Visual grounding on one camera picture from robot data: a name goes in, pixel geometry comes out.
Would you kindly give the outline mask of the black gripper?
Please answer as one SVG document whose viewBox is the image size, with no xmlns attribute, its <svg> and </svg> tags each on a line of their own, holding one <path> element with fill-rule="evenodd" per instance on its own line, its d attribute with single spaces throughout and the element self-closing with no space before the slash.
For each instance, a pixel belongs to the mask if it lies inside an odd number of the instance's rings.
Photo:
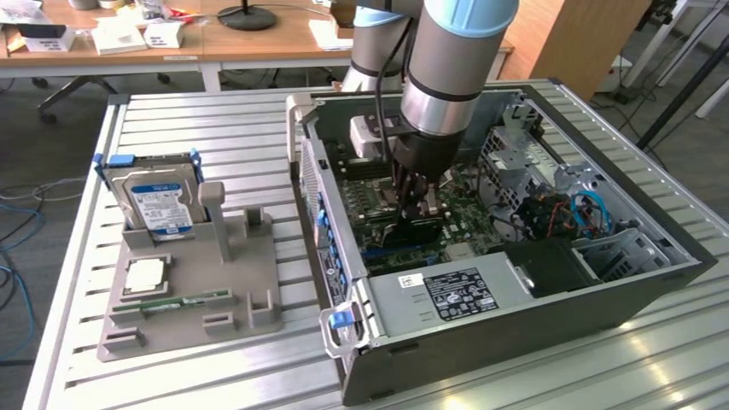
<svg viewBox="0 0 729 410">
<path fill-rule="evenodd" d="M 433 136 L 421 132 L 397 137 L 393 151 L 393 177 L 402 180 L 417 175 L 425 180 L 438 180 L 449 169 L 458 153 L 458 134 Z"/>
</svg>

